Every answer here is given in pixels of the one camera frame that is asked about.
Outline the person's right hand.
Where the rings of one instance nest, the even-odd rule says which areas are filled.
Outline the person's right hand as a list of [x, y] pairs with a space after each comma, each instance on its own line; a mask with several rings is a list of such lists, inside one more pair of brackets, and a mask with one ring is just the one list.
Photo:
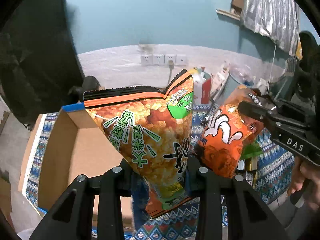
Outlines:
[[287, 196], [302, 189], [303, 183], [308, 179], [313, 182], [312, 193], [307, 197], [308, 206], [314, 211], [319, 210], [319, 166], [295, 156], [295, 164], [292, 170], [291, 183], [287, 190]]

